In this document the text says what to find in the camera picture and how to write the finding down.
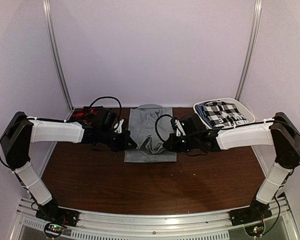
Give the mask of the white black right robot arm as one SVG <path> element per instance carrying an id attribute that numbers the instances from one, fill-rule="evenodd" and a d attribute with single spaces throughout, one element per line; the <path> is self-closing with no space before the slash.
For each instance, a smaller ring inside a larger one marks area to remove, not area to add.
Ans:
<path id="1" fill-rule="evenodd" d="M 254 195 L 252 206 L 246 210 L 251 221 L 258 220 L 266 212 L 265 206 L 300 165 L 300 133 L 283 112 L 261 122 L 226 128 L 206 128 L 197 114 L 172 120 L 171 124 L 174 132 L 163 142 L 169 152 L 188 153 L 199 149 L 212 153 L 248 146 L 274 147 L 274 163 Z"/>

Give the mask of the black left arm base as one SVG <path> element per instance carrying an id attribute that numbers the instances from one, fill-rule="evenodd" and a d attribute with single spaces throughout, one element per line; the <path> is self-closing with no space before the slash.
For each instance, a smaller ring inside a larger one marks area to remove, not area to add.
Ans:
<path id="1" fill-rule="evenodd" d="M 76 210 L 38 205 L 36 218 L 47 221 L 43 227 L 43 233 L 48 239 L 59 238 L 68 227 L 76 227 L 79 219 Z"/>

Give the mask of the grey long sleeve shirt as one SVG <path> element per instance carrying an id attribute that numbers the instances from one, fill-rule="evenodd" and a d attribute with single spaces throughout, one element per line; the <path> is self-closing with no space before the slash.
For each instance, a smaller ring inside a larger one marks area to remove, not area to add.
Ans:
<path id="1" fill-rule="evenodd" d="M 177 154 L 164 149 L 163 142 L 173 132 L 172 107 L 143 104 L 130 110 L 128 130 L 137 148 L 125 151 L 125 163 L 174 163 Z"/>

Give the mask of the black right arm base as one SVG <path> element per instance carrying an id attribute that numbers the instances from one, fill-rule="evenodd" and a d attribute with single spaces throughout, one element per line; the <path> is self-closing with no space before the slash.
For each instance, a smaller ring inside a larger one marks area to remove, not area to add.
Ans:
<path id="1" fill-rule="evenodd" d="M 244 225 L 245 233 L 249 237 L 261 237 L 265 232 L 265 218 L 272 216 L 269 204 L 261 203 L 255 199 L 247 207 L 238 208 L 229 212 L 232 226 Z"/>

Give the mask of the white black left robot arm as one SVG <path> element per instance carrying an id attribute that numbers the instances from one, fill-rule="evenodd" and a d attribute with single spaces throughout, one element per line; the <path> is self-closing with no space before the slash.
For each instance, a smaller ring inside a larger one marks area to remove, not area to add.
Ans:
<path id="1" fill-rule="evenodd" d="M 51 222 L 59 221 L 62 211 L 31 164 L 30 144 L 37 142 L 101 143 L 112 152 L 129 151 L 134 157 L 140 155 L 124 119 L 108 108 L 98 109 L 87 120 L 76 121 L 31 117 L 17 112 L 0 137 L 0 162 L 16 174 Z"/>

